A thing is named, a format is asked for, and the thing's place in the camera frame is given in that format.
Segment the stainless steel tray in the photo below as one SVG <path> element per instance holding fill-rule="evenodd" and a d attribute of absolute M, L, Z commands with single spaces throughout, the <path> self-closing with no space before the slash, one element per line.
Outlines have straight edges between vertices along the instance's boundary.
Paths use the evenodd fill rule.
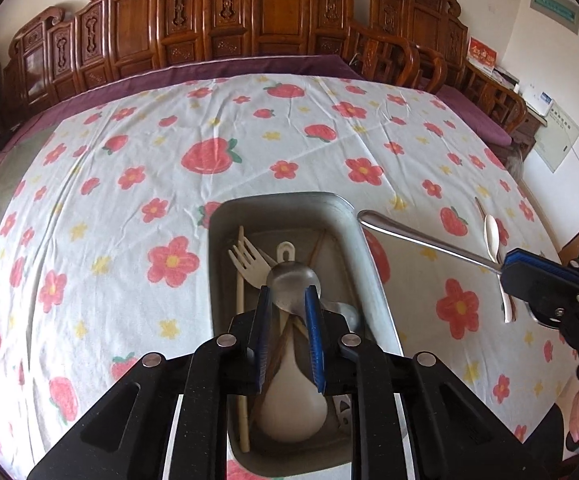
<path fill-rule="evenodd" d="M 320 232 L 328 238 L 314 270 L 322 285 L 321 297 L 343 301 L 359 309 L 371 336 L 384 351 L 402 355 L 394 322 L 371 253 L 354 209 L 332 193 L 305 192 L 260 195 L 223 203 L 212 215 L 209 227 L 209 285 L 214 334 L 227 332 L 236 315 L 236 269 L 227 256 L 239 226 L 246 236 L 275 258 L 275 248 L 284 240 L 297 248 L 297 260 L 306 262 Z M 258 290 L 246 285 L 245 308 L 255 308 Z M 272 337 L 278 336 L 276 330 Z M 310 376 L 306 340 L 296 338 L 297 362 Z M 351 461 L 351 438 L 338 429 L 329 402 L 327 420 L 310 439 L 297 444 L 273 441 L 257 427 L 250 434 L 251 451 L 238 445 L 236 402 L 228 405 L 228 435 L 238 462 L 255 474 L 283 477 L 322 470 Z"/>

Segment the wooden furniture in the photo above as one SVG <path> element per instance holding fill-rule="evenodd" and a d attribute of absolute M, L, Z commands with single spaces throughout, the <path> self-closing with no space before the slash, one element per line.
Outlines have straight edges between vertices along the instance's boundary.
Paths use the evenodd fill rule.
<path fill-rule="evenodd" d="M 371 27 L 413 41 L 421 52 L 423 76 L 432 72 L 431 53 L 439 53 L 447 63 L 446 83 L 511 133 L 524 120 L 525 101 L 467 62 L 468 34 L 460 12 L 457 0 L 370 0 L 369 22 Z"/>
<path fill-rule="evenodd" d="M 10 44 L 6 124 L 135 74 L 228 57 L 359 54 L 354 61 L 367 78 L 413 85 L 415 46 L 354 24 L 353 1 L 90 0 L 70 20 L 48 7 Z"/>

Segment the white spoon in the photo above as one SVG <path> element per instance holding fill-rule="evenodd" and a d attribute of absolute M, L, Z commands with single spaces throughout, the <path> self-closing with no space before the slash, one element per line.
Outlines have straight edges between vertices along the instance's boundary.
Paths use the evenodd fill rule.
<path fill-rule="evenodd" d="M 294 329 L 290 327 L 280 369 L 265 396 L 258 426 L 277 442 L 302 442 L 317 433 L 327 418 L 327 401 L 296 364 Z"/>

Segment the yellow star print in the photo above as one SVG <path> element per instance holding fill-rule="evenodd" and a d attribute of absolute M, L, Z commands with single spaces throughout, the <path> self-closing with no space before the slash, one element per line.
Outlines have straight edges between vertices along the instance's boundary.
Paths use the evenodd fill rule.
<path fill-rule="evenodd" d="M 421 251 L 421 255 L 425 256 L 425 258 L 429 258 L 430 262 L 435 262 L 439 257 L 439 254 L 434 249 L 430 249 L 429 247 L 425 247 Z"/>
<path fill-rule="evenodd" d="M 84 238 L 85 231 L 87 231 L 87 224 L 83 222 L 80 222 L 79 224 L 76 224 L 74 227 L 72 227 L 69 231 L 72 236 L 72 241 L 75 242 L 76 240 Z"/>
<path fill-rule="evenodd" d="M 463 375 L 463 382 L 465 384 L 474 384 L 481 378 L 480 372 L 478 371 L 478 361 L 473 363 L 468 363 L 465 367 L 465 374 Z"/>
<path fill-rule="evenodd" d="M 407 202 L 398 195 L 395 195 L 394 198 L 389 201 L 389 203 L 397 211 L 404 211 L 405 209 L 407 209 Z"/>
<path fill-rule="evenodd" d="M 163 319 L 160 322 L 160 337 L 166 337 L 169 339 L 176 339 L 176 336 L 180 333 L 180 330 L 176 326 L 175 319 Z"/>
<path fill-rule="evenodd" d="M 100 276 L 109 272 L 109 263 L 111 258 L 109 256 L 99 256 L 92 265 L 92 273 L 94 276 Z"/>
<path fill-rule="evenodd" d="M 74 327 L 74 334 L 78 339 L 85 337 L 88 332 L 89 330 L 87 330 L 87 327 L 85 326 L 85 323 L 82 322 L 82 319 L 76 323 L 76 326 Z"/>

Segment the metal screw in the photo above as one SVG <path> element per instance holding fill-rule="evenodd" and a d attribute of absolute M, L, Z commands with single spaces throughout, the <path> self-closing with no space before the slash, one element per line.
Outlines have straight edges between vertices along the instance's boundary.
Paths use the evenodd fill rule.
<path fill-rule="evenodd" d="M 216 342 L 218 343 L 218 346 L 221 346 L 223 348 L 227 348 L 228 346 L 234 346 L 236 344 L 236 336 L 231 334 L 223 334 L 218 336 Z"/>
<path fill-rule="evenodd" d="M 151 353 L 143 357 L 143 366 L 146 368 L 154 368 L 158 366 L 160 362 L 162 362 L 162 357 L 160 357 L 160 354 Z"/>
<path fill-rule="evenodd" d="M 345 334 L 341 341 L 345 346 L 358 346 L 361 344 L 362 339 L 358 337 L 356 334 Z"/>

